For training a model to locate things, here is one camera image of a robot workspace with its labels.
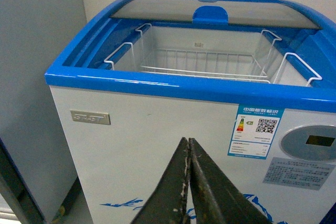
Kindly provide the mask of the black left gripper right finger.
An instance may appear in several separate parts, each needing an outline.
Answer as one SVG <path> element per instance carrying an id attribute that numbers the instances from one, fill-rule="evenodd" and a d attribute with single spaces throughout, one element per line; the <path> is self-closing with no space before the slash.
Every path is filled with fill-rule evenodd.
<path id="1" fill-rule="evenodd" d="M 197 223 L 270 223 L 222 172 L 196 139 L 189 139 L 190 187 Z"/>

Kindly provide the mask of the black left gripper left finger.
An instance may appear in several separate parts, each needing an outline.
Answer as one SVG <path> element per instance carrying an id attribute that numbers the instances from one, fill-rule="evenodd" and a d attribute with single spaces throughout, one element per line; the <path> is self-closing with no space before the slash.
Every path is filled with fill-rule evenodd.
<path id="1" fill-rule="evenodd" d="M 132 223 L 189 223 L 190 145 L 181 138 L 159 183 Z"/>

